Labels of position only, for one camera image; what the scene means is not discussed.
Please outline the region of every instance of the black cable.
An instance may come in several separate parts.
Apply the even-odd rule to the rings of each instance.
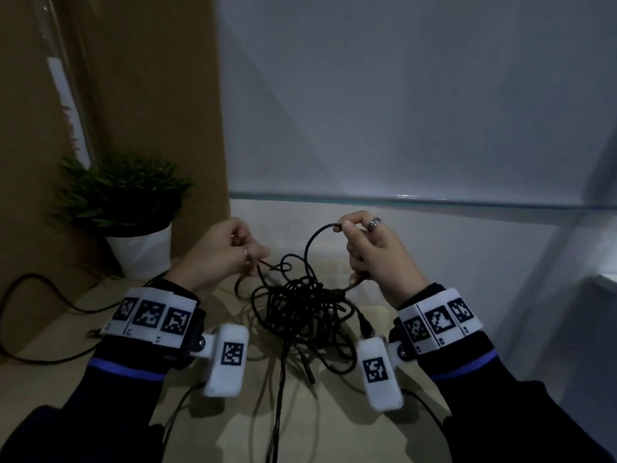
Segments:
[[[276,463],[278,460],[282,396],[286,378],[285,365],[291,349],[296,350],[309,383],[314,385],[315,377],[307,358],[309,353],[317,357],[330,372],[337,375],[350,373],[358,362],[355,344],[343,330],[343,323],[346,320],[356,313],[362,336],[370,338],[374,334],[370,322],[362,315],[358,307],[345,297],[345,293],[360,284],[362,279],[344,289],[327,289],[323,287],[323,283],[319,282],[315,271],[309,264],[310,245],[321,232],[330,227],[341,227],[341,225],[328,224],[315,232],[304,248],[303,257],[287,254],[281,258],[277,265],[261,262],[270,271],[277,271],[282,274],[287,281],[284,286],[268,284],[261,268],[257,266],[257,272],[263,285],[251,294],[253,312],[261,326],[279,337],[283,342],[276,415],[266,454],[266,463]],[[296,258],[304,264],[305,276],[294,280],[287,276],[287,273],[291,271],[291,264],[286,260],[291,258]],[[238,295],[238,287],[242,279],[236,281],[234,286],[236,295]],[[261,297],[267,297],[265,316],[262,316],[257,309],[256,301]],[[337,368],[330,364],[322,352],[325,348],[334,348],[338,356],[347,361],[349,365],[344,368]]]
[[[161,453],[161,455],[165,454],[165,450],[167,449],[167,443],[169,442],[169,437],[172,435],[172,430],[174,428],[174,424],[176,423],[176,418],[178,417],[178,414],[180,413],[180,411],[182,409],[182,405],[186,401],[186,398],[188,398],[189,395],[193,391],[195,391],[195,390],[197,390],[199,388],[204,388],[204,387],[205,387],[205,382],[204,381],[201,382],[201,383],[197,383],[196,385],[193,385],[188,390],[186,390],[185,394],[180,399],[180,402],[176,406],[176,409],[174,410],[174,413],[172,414],[171,418],[169,418],[169,423],[167,425],[167,429],[165,430],[165,437],[163,439],[163,452]]]
[[[20,276],[15,281],[13,281],[11,283],[11,285],[6,289],[6,291],[4,291],[4,295],[2,296],[2,299],[0,299],[0,319],[2,319],[2,315],[4,314],[4,309],[6,308],[6,305],[9,303],[9,300],[11,300],[11,297],[15,293],[15,290],[24,281],[29,280],[29,279],[35,279],[35,280],[41,281],[42,283],[47,285],[47,287],[49,287],[53,291],[53,293],[60,298],[60,300],[62,302],[67,304],[69,306],[69,308],[71,308],[71,309],[73,309],[75,311],[78,311],[80,313],[91,315],[93,313],[100,313],[100,312],[108,311],[109,309],[113,309],[114,307],[119,305],[119,302],[116,302],[116,303],[114,303],[112,305],[108,305],[107,307],[103,307],[102,309],[97,309],[97,310],[93,310],[93,311],[87,311],[87,310],[81,309],[81,308],[73,305],[73,303],[71,303],[71,301],[69,301],[65,297],[65,295],[63,295],[60,292],[58,287],[48,277],[45,277],[43,275],[39,275],[37,273],[27,273],[25,275]],[[20,358],[20,357],[16,356],[15,354],[12,354],[11,352],[9,352],[4,347],[4,344],[2,343],[2,341],[0,341],[0,354],[5,356],[5,357],[7,357],[7,358],[16,360],[18,362],[22,362],[23,364],[31,364],[33,366],[55,366],[56,364],[63,364],[65,362],[69,362],[69,361],[71,361],[73,359],[81,358],[82,356],[85,356],[86,354],[89,354],[90,352],[95,350],[96,346],[98,346],[98,343],[95,344],[94,346],[92,346],[91,348],[88,348],[87,350],[80,352],[79,354],[75,354],[74,356],[70,356],[69,358],[56,359],[56,360],[41,360],[41,359],[25,359],[25,358]]]
[[[406,388],[401,388],[400,392],[403,395],[411,395],[412,397],[414,397],[415,399],[417,399],[418,401],[420,401],[420,403],[422,403],[422,406],[425,407],[425,409],[428,411],[428,414],[431,415],[431,417],[433,418],[433,420],[435,421],[435,424],[437,424],[437,427],[439,428],[439,430],[441,430],[441,433],[443,434],[443,425],[441,423],[441,421],[439,420],[439,418],[435,415],[435,413],[433,412],[433,410],[431,408],[428,407],[428,405],[425,403],[425,401],[419,397],[416,393],[412,392],[411,390],[408,390]]]

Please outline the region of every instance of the flower pot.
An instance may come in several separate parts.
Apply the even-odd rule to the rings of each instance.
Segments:
[[[125,278],[149,280],[172,266],[172,225],[138,237],[105,237]]]

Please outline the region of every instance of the white plastic mount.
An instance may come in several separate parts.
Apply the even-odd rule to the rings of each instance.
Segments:
[[[242,389],[249,330],[226,323],[216,334],[202,334],[204,348],[194,358],[209,359],[204,374],[204,396],[238,396]]]
[[[358,342],[358,366],[371,407],[380,413],[403,407],[403,395],[394,369],[403,363],[400,341],[386,343],[382,336]]]

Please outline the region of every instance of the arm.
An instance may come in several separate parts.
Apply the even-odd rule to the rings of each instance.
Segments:
[[[164,279],[147,286],[198,305],[196,290],[214,287],[233,273],[251,274],[256,262],[247,263],[245,250],[254,260],[268,255],[244,222],[221,222]],[[178,350],[104,337],[66,404],[61,409],[42,406],[29,414],[0,450],[0,462],[161,461],[164,429],[149,426],[150,419],[167,372],[190,363],[189,343],[195,333],[202,333],[204,317],[196,308]]]
[[[355,225],[367,228],[372,218],[360,211],[339,220],[349,240],[347,250],[355,272],[351,281],[368,274],[399,311],[444,291],[441,285],[428,284],[396,233],[383,223],[373,233]],[[538,455],[550,460],[614,462],[551,400],[542,383],[517,381],[483,331],[460,336],[418,355],[418,365],[436,383],[452,412],[443,431],[455,463],[524,461]]]

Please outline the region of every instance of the white wristband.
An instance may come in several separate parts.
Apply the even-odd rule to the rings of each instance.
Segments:
[[[101,333],[179,348],[196,305],[163,289],[131,287]]]
[[[418,354],[438,350],[482,329],[456,289],[446,289],[398,312]]]

